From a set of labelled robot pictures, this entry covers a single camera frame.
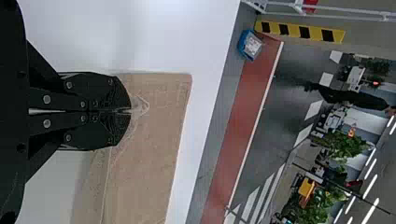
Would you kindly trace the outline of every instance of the yellow object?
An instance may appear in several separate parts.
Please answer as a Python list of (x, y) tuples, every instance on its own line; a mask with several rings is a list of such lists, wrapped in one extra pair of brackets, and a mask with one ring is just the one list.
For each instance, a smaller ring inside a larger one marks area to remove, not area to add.
[(310, 39), (315, 41), (326, 41), (336, 44), (342, 44), (346, 34), (346, 32), (343, 30), (327, 29), (317, 26), (297, 25), (285, 22), (263, 21), (260, 19), (256, 21), (254, 29), (259, 33), (287, 35), (290, 37)]
[(308, 198), (309, 195), (314, 191), (314, 188), (315, 188), (315, 181), (306, 177), (303, 181), (303, 184), (298, 189), (298, 193), (301, 196)]

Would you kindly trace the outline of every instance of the beige cardboard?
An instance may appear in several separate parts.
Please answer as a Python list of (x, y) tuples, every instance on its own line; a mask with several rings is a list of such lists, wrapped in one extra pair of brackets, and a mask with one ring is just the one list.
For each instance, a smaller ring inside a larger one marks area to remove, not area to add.
[(123, 74), (119, 78), (143, 104), (133, 111), (131, 126), (117, 147), (94, 152), (76, 196), (73, 223), (165, 222), (191, 76)]

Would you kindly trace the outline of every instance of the yellow and black striped barrier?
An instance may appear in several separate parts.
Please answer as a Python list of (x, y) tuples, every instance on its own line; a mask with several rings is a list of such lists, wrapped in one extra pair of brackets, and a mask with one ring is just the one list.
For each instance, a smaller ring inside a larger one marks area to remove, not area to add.
[(290, 37), (333, 42), (336, 44), (341, 44), (346, 34), (343, 30), (262, 20), (256, 21), (254, 29), (259, 33), (287, 35)]

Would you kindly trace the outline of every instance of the white railing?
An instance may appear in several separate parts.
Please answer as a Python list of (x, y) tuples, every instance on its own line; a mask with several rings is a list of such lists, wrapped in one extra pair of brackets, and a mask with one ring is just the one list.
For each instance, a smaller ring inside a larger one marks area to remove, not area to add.
[[(303, 4), (303, 0), (295, 0), (294, 2), (276, 2), (269, 0), (241, 0), (242, 2), (253, 7), (261, 14), (266, 15), (279, 15), (279, 16), (296, 16), (296, 17), (312, 17), (312, 18), (324, 18), (324, 19), (341, 19), (341, 20), (354, 20), (354, 21), (390, 21), (396, 22), (396, 13), (389, 11), (377, 11), (377, 10), (366, 10), (358, 8), (346, 8), (346, 7), (325, 7), (325, 6), (313, 6)], [(296, 13), (289, 12), (269, 12), (267, 11), (267, 6), (282, 6), (291, 7)], [(320, 15), (320, 14), (307, 14), (304, 12), (303, 8), (314, 8), (328, 11), (338, 11), (346, 13), (356, 13), (359, 16), (341, 16), (341, 15)]]

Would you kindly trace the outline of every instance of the red stripe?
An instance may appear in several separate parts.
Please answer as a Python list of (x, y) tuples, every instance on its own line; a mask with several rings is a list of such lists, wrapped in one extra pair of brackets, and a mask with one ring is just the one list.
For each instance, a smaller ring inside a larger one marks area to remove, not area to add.
[(280, 46), (280, 41), (262, 37), (266, 44), (262, 54), (254, 63), (246, 62), (242, 71), (201, 224), (224, 222), (224, 208), (231, 199)]

